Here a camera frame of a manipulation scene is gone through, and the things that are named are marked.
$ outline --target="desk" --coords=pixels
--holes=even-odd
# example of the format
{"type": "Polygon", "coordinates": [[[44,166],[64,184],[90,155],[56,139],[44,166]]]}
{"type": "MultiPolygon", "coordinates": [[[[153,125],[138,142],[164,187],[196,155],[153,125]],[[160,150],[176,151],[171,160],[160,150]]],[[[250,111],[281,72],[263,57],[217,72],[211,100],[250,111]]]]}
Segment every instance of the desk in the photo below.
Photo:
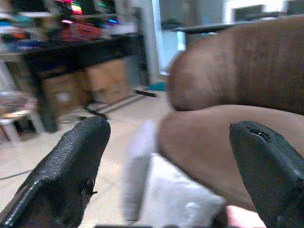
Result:
{"type": "Polygon", "coordinates": [[[36,96],[39,102],[38,112],[47,132],[58,130],[54,112],[44,93],[43,78],[39,67],[62,59],[67,68],[65,73],[71,73],[89,65],[101,63],[111,59],[133,56],[132,69],[133,82],[140,84],[140,64],[138,53],[140,34],[119,36],[111,39],[99,39],[80,42],[48,43],[40,49],[33,49],[22,53],[2,53],[0,60],[5,62],[18,62],[22,74],[12,74],[18,88],[36,96]]]}

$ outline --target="teal object on floor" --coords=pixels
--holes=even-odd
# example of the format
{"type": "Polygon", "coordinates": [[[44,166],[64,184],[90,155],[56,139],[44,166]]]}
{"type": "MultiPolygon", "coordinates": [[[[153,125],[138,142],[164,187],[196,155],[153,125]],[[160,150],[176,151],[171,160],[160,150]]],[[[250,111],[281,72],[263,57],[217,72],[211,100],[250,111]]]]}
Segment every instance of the teal object on floor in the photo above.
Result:
{"type": "Polygon", "coordinates": [[[167,83],[166,82],[157,82],[153,85],[149,86],[147,90],[151,91],[167,91],[167,83]]]}

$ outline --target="tiled floor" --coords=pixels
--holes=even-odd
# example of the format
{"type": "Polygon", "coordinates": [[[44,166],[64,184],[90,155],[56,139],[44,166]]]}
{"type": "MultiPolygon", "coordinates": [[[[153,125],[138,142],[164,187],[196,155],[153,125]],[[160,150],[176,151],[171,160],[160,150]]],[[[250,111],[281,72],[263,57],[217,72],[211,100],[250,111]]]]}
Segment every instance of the tiled floor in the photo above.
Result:
{"type": "MultiPolygon", "coordinates": [[[[158,98],[146,97],[109,114],[112,133],[103,154],[95,190],[80,228],[92,228],[95,224],[124,224],[120,209],[120,192],[124,151],[138,127],[147,119],[159,122],[171,108],[165,92],[158,98]]],[[[61,135],[74,124],[65,124],[54,134],[44,133],[22,142],[17,147],[0,145],[0,178],[33,169],[56,145],[61,135]]],[[[11,200],[27,174],[8,180],[0,180],[0,211],[11,200]]]]}

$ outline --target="floor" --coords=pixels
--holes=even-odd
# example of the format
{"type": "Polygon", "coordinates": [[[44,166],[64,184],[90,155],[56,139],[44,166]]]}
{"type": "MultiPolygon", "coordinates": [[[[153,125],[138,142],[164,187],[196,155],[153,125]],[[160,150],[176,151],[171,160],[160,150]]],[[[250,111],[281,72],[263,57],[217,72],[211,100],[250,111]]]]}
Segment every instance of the floor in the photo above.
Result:
{"type": "MultiPolygon", "coordinates": [[[[120,209],[123,155],[128,142],[141,124],[147,119],[158,123],[171,111],[167,94],[157,94],[157,98],[145,97],[109,113],[112,133],[96,178],[95,190],[98,194],[91,198],[80,228],[92,228],[96,224],[125,224],[120,209]]],[[[16,147],[9,143],[0,145],[0,178],[33,169],[52,150],[61,135],[75,124],[63,124],[61,130],[54,134],[44,133],[16,147]]],[[[24,174],[0,180],[0,211],[12,199],[26,177],[27,174],[24,174]]]]}

